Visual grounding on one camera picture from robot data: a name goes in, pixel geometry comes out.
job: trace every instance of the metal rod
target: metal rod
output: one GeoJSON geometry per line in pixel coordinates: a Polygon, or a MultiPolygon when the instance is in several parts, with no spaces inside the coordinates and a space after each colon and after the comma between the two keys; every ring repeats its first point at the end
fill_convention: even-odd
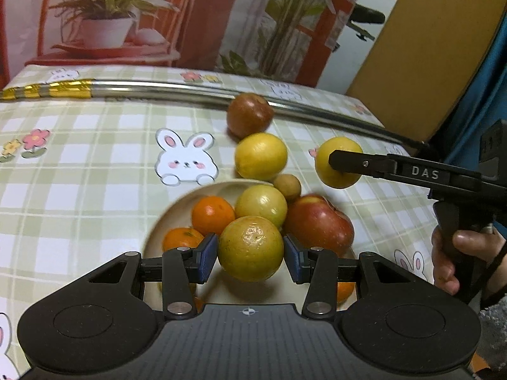
{"type": "MultiPolygon", "coordinates": [[[[4,101],[25,98],[142,98],[179,101],[226,110],[231,100],[242,93],[229,88],[185,85],[169,82],[127,80],[76,80],[49,84],[11,87],[3,91],[4,101]]],[[[383,127],[318,107],[263,96],[279,116],[303,123],[346,130],[416,150],[427,148],[425,142],[390,132],[383,127]]]]}

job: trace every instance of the sleeve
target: sleeve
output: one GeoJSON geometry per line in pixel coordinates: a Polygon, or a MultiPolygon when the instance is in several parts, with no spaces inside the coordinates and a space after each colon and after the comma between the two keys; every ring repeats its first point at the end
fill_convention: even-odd
{"type": "Polygon", "coordinates": [[[482,335],[477,353],[494,371],[507,366],[507,295],[481,311],[482,335]]]}

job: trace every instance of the finger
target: finger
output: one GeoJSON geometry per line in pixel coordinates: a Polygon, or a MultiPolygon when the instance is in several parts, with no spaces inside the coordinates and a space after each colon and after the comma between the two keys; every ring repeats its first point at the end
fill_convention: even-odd
{"type": "Polygon", "coordinates": [[[432,262],[434,267],[453,267],[453,263],[448,258],[441,248],[433,246],[432,248],[432,262]]]}
{"type": "Polygon", "coordinates": [[[446,265],[440,265],[438,267],[433,267],[433,276],[436,279],[442,280],[442,281],[449,281],[451,277],[454,276],[454,273],[456,272],[456,269],[454,267],[454,264],[446,264],[446,265]]]}
{"type": "Polygon", "coordinates": [[[434,247],[441,248],[442,247],[442,231],[440,227],[435,227],[432,234],[432,244],[434,247]]]}
{"type": "Polygon", "coordinates": [[[446,291],[447,293],[451,294],[452,296],[455,295],[459,290],[459,281],[455,276],[452,276],[449,280],[444,281],[439,279],[437,276],[435,276],[435,273],[433,272],[434,276],[434,285],[438,287],[439,289],[446,291]]]}
{"type": "Polygon", "coordinates": [[[494,234],[483,234],[458,230],[452,238],[454,247],[459,251],[488,263],[499,253],[504,242],[505,239],[497,231],[494,234]]]}
{"type": "Polygon", "coordinates": [[[451,296],[459,291],[459,281],[454,276],[444,284],[444,291],[447,291],[451,296]]]}

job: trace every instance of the plate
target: plate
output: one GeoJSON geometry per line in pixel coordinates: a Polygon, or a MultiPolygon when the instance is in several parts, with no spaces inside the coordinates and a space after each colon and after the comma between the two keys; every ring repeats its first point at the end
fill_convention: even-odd
{"type": "MultiPolygon", "coordinates": [[[[191,226],[193,206],[207,195],[217,195],[235,206],[244,190],[262,181],[237,179],[200,187],[182,196],[162,214],[145,241],[143,257],[162,256],[162,241],[165,234],[175,227],[191,226]]],[[[346,257],[354,258],[350,250],[346,257]]],[[[278,271],[269,279],[257,283],[245,283],[228,275],[216,260],[206,284],[198,285],[196,296],[204,303],[217,304],[283,304],[293,303],[301,312],[309,284],[297,285],[292,282],[284,261],[278,271]]],[[[352,294],[340,306],[347,308],[356,300],[352,294]]],[[[162,309],[162,296],[156,283],[146,283],[144,301],[155,310],[162,309]]]]}
{"type": "Polygon", "coordinates": [[[133,45],[124,43],[116,48],[91,48],[84,47],[81,42],[74,44],[55,44],[52,48],[59,48],[76,57],[87,59],[111,59],[116,57],[141,57],[143,55],[165,54],[169,49],[169,43],[157,45],[133,45]]]}

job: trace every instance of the crosshair symbol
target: crosshair symbol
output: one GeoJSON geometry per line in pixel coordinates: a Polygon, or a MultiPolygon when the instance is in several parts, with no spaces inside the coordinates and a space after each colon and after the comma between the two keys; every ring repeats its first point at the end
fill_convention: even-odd
{"type": "Polygon", "coordinates": [[[243,310],[241,310],[241,312],[243,314],[245,314],[245,316],[251,316],[252,314],[257,313],[257,310],[254,310],[251,307],[247,307],[247,308],[244,308],[243,310]]]}

